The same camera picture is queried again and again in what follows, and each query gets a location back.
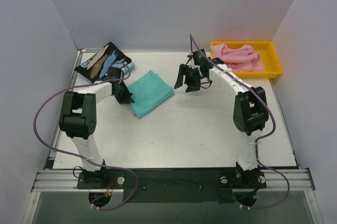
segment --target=white panel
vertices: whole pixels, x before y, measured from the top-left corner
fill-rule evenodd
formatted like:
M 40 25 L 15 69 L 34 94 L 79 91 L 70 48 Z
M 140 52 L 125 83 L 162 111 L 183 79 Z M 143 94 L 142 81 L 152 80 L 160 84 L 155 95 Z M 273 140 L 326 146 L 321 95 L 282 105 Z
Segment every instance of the white panel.
M 0 0 L 1 223 L 21 223 L 36 171 L 48 153 L 33 134 L 34 113 L 68 85 L 76 53 L 51 0 Z M 54 102 L 38 121 L 47 142 L 59 110 Z
M 93 54 L 85 53 L 83 60 Z M 174 86 L 179 65 L 187 53 L 126 53 L 135 63 L 126 85 L 150 69 Z M 86 83 L 79 75 L 76 84 Z M 249 80 L 266 91 L 275 116 L 276 132 L 261 141 L 261 161 L 271 166 L 295 166 L 294 156 L 269 80 Z M 130 105 L 120 105 L 113 96 L 97 105 L 95 140 L 107 165 L 126 168 L 234 167 L 244 147 L 244 135 L 233 122 L 234 97 L 213 84 L 208 90 L 185 93 L 186 85 L 142 119 L 132 115 Z M 269 132 L 272 123 L 266 123 Z M 76 152 L 63 133 L 60 149 Z M 57 153 L 54 168 L 81 165 L 77 157 Z
M 293 0 L 53 0 L 80 48 L 186 51 L 212 40 L 271 40 Z
M 337 220 L 337 0 L 295 0 L 275 38 L 275 81 L 294 151 L 310 167 L 324 223 Z

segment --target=white wall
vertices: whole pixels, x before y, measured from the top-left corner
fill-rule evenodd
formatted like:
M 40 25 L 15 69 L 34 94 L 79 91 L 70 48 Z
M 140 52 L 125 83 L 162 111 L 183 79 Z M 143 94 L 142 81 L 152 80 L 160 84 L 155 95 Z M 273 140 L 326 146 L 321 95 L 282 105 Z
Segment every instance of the white wall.
M 337 220 L 337 0 L 295 0 L 273 43 L 275 87 L 296 157 L 310 167 L 325 223 Z
M 0 217 L 21 223 L 48 150 L 33 135 L 38 106 L 69 83 L 76 47 L 51 0 L 0 0 Z M 39 120 L 51 142 L 59 102 Z
M 186 51 L 189 33 L 212 40 L 271 40 L 293 0 L 53 0 L 79 48 Z

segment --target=cable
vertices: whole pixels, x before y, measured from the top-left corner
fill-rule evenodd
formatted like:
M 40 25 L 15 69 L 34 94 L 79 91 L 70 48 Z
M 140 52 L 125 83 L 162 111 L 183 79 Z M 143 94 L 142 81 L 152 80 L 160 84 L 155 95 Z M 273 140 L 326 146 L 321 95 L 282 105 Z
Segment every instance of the cable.
M 212 85 L 212 81 L 208 81 L 208 82 L 203 82 L 203 83 L 201 83 L 201 84 L 200 84 L 200 87 L 203 88 L 203 89 L 208 89 L 209 87 L 211 87 L 211 85 Z
M 190 34 L 190 52 L 193 53 L 193 44 L 192 44 L 192 39 L 191 39 L 191 34 Z
M 188 63 L 191 61 L 192 57 L 189 57 L 189 59 L 187 60 L 187 62 L 185 63 L 185 65 L 188 65 Z
M 98 200 L 98 199 L 102 199 L 102 198 L 107 198 L 105 195 L 103 196 L 99 196 L 99 197 L 96 197 L 93 199 L 93 201 L 91 201 L 91 207 L 90 209 L 92 209 L 94 207 L 94 203 Z M 104 209 L 107 209 L 107 208 L 100 208 L 100 207 L 96 207 L 97 210 L 104 210 Z
M 43 107 L 50 101 L 52 100 L 54 97 L 58 96 L 59 94 L 65 92 L 65 91 L 68 91 L 68 90 L 73 90 L 73 89 L 77 89 L 77 88 L 82 88 L 82 87 L 90 87 L 90 86 L 95 86 L 95 85 L 98 85 L 98 84 L 102 84 L 102 83 L 109 83 L 109 82 L 118 82 L 118 81 L 122 81 L 122 80 L 126 80 L 130 77 L 131 75 L 131 71 L 130 71 L 130 68 L 127 66 L 127 65 L 124 65 L 127 69 L 128 69 L 128 75 L 127 77 L 124 77 L 124 78 L 121 78 L 121 79 L 110 79 L 110 80 L 105 80 L 105 81 L 101 81 L 99 83 L 91 83 L 91 84 L 83 84 L 83 85 L 78 85 L 78 86 L 71 86 L 71 87 L 67 87 L 67 88 L 64 88 L 56 93 L 54 93 L 53 95 L 51 95 L 46 101 L 43 102 L 43 104 L 37 109 L 37 112 L 34 116 L 34 121 L 33 121 L 33 130 L 34 130 L 34 133 L 35 133 L 35 136 L 37 137 L 37 139 L 39 140 L 40 143 L 42 143 L 43 145 L 45 145 L 47 148 L 51 149 L 51 150 L 54 150 L 56 152 L 60 152 L 60 153 L 64 153 L 64 154 L 69 154 L 69 155 L 73 155 L 75 157 L 79 157 L 85 161 L 87 161 L 88 163 L 92 164 L 92 165 L 95 165 L 95 166 L 98 166 L 98 167 L 102 167 L 102 168 L 107 168 L 107 169 L 114 169 L 114 170 L 124 170 L 126 172 L 129 172 L 131 173 L 132 175 L 135 176 L 136 178 L 136 185 L 134 187 L 134 189 L 132 190 L 132 192 L 130 193 L 129 196 L 127 196 L 127 198 L 120 204 L 114 206 L 114 207 L 111 207 L 111 208 L 100 208 L 101 211 L 109 211 L 109 210 L 114 210 L 118 207 L 121 207 L 122 205 L 124 205 L 129 199 L 131 199 L 131 197 L 133 196 L 133 194 L 136 192 L 137 188 L 138 188 L 138 176 L 135 172 L 133 172 L 132 170 L 130 169 L 127 169 L 127 168 L 121 168 L 121 167 L 115 167 L 115 166 L 109 166 L 109 165 L 103 165 L 103 164 L 99 164 L 99 163 L 95 163 L 89 159 L 87 159 L 85 156 L 83 155 L 80 155 L 80 154 L 76 154 L 76 153 L 72 153 L 72 152 L 68 152 L 68 151 L 65 151 L 65 150 L 62 150 L 62 149 L 58 149 L 58 148 L 55 148 L 51 145 L 49 145 L 48 143 L 46 143 L 42 138 L 41 136 L 39 135 L 38 131 L 37 131 L 37 127 L 36 127 L 36 121 L 37 121 L 37 118 L 38 118 L 38 115 L 40 114 L 41 110 L 43 109 Z
M 212 60 L 210 60 L 210 59 L 207 57 L 207 55 L 206 55 L 205 53 L 203 53 L 203 52 L 201 51 L 200 47 L 197 45 L 196 41 L 194 40 L 194 38 L 193 38 L 193 36 L 192 36 L 191 34 L 190 34 L 190 41 L 191 41 L 191 43 L 192 43 L 192 42 L 194 43 L 194 45 L 195 45 L 195 47 L 198 49 L 199 53 L 201 53 L 201 54 L 202 54 L 202 55 L 203 55 L 203 56 L 204 56 L 204 57 L 205 57 L 205 58 L 206 58 L 206 59 L 207 59 L 207 60 L 208 60 L 208 61 L 209 61 L 215 68 L 217 68 L 218 70 L 220 70 L 220 71 L 222 71 L 222 72 L 224 71 L 221 67 L 219 67 L 219 66 L 216 65 Z M 266 104 L 265 102 L 263 102 L 263 100 L 259 97 L 259 95 L 257 95 L 256 92 L 253 91 L 253 90 L 252 90 L 250 87 L 248 87 L 246 84 L 244 84 L 244 83 L 238 81 L 237 79 L 235 79 L 235 78 L 234 78 L 230 73 L 228 73 L 228 72 L 225 72 L 225 74 L 228 75 L 230 78 L 232 78 L 236 83 L 242 85 L 242 86 L 245 87 L 247 90 L 249 90 L 249 91 L 250 91 L 250 92 L 257 98 L 257 100 L 263 105 L 263 107 L 267 110 L 268 114 L 270 115 L 271 121 L 272 121 L 272 123 L 273 123 L 273 128 L 272 128 L 272 130 L 271 130 L 269 133 L 265 134 L 265 135 L 262 135 L 262 136 L 260 136 L 260 137 L 257 137 L 257 138 L 255 139 L 255 143 L 257 143 L 259 140 L 261 140 L 261 139 L 263 139 L 263 138 L 266 138 L 266 137 L 272 135 L 272 134 L 275 132 L 275 130 L 276 130 L 276 122 L 275 122 L 275 118 L 274 118 L 272 112 L 270 111 L 270 109 L 268 108 L 267 104 Z M 270 205 L 268 205 L 268 206 L 251 207 L 250 209 L 264 209 L 264 208 L 271 208 L 271 207 L 278 206 L 278 205 L 281 204 L 283 201 L 285 201 L 285 200 L 288 198 L 288 196 L 289 196 L 289 193 L 290 193 L 290 184 L 289 184 L 289 180 L 288 180 L 288 178 L 287 178 L 284 174 L 282 174 L 282 173 L 279 172 L 278 170 L 275 170 L 275 169 L 273 169 L 273 168 L 271 168 L 271 167 L 268 167 L 268 166 L 264 165 L 263 163 L 261 163 L 261 161 L 259 160 L 259 150 L 258 150 L 258 148 L 257 148 L 257 144 L 255 145 L 255 152 L 256 152 L 256 160 L 257 160 L 257 162 L 259 163 L 260 166 L 262 166 L 262 167 L 265 168 L 265 169 L 274 171 L 275 173 L 281 175 L 281 176 L 285 179 L 286 184 L 287 184 L 287 191 L 286 191 L 286 194 L 285 194 L 284 198 L 281 199 L 280 201 L 274 203 L 274 204 L 270 204 Z
M 111 179 L 111 183 L 110 183 L 109 187 L 106 189 L 107 194 L 108 194 L 110 197 L 111 197 L 111 193 L 110 193 L 109 190 L 111 189 L 112 186 L 114 186 L 114 180 Z
M 75 166 L 75 167 L 73 168 L 73 176 L 74 176 L 75 178 L 80 178 L 80 177 L 75 176 L 75 169 L 76 169 L 76 168 L 80 168 L 81 171 L 83 171 L 83 168 L 82 168 L 81 166 Z
M 254 194 L 257 194 L 257 191 L 260 189 L 260 188 L 255 188 L 253 191 L 250 191 L 250 192 L 248 192 L 248 193 L 246 193 L 246 194 L 244 194 L 244 195 L 242 195 L 242 196 L 240 196 L 240 197 L 236 197 L 236 196 L 234 195 L 234 199 L 233 199 L 233 200 L 230 200 L 230 199 L 225 199 L 225 198 L 223 198 L 223 197 L 220 195 L 220 184 L 221 184 L 221 182 L 219 182 L 219 185 L 217 186 L 217 190 L 216 190 L 217 196 L 218 196 L 220 199 L 222 199 L 222 200 L 224 200 L 224 201 L 227 201 L 227 202 L 230 202 L 230 203 L 234 203 L 234 202 L 236 202 L 236 201 L 239 201 L 239 200 L 242 200 L 242 199 L 251 197 L 251 196 L 253 196 Z

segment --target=screw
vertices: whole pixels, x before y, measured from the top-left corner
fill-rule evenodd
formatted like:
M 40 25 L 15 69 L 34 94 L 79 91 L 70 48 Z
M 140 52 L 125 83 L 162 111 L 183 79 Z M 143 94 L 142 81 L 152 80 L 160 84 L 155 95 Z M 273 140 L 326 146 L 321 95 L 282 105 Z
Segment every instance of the screw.
M 125 179 L 123 177 L 117 178 L 117 183 L 118 184 L 124 184 Z
M 227 183 L 227 178 L 226 177 L 220 177 L 220 183 L 222 183 L 222 184 Z

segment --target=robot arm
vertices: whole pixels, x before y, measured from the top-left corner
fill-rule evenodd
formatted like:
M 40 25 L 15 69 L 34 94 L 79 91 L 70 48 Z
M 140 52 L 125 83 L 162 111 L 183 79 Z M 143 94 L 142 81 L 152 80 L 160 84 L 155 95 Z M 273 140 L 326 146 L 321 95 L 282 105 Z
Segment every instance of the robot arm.
M 104 80 L 120 79 L 122 70 L 110 67 Z M 78 92 L 64 93 L 59 126 L 76 145 L 78 153 L 91 161 L 103 164 L 94 139 L 97 126 L 96 104 L 107 96 L 115 96 L 120 104 L 133 102 L 131 93 L 123 81 L 105 82 Z M 99 171 L 101 167 L 82 160 L 86 172 Z
M 181 64 L 179 67 L 179 74 L 174 88 L 177 89 L 181 87 L 183 78 L 185 77 L 184 83 L 187 85 L 186 92 L 198 91 L 201 87 L 201 80 L 208 79 L 209 82 L 217 83 L 231 97 L 234 97 L 233 122 L 239 131 L 245 133 L 246 143 L 245 147 L 240 151 L 240 157 L 237 163 L 243 171 L 251 171 L 258 168 L 259 165 L 255 155 L 255 139 L 258 136 L 257 134 L 261 134 L 269 118 L 267 110 L 250 91 L 234 81 L 234 79 L 236 79 L 248 87 L 251 87 L 238 78 L 219 58 L 211 60 L 222 68 L 224 72 L 231 74 L 233 78 L 213 67 L 199 51 L 190 52 L 188 58 L 187 63 Z M 263 88 L 251 88 L 266 103 Z

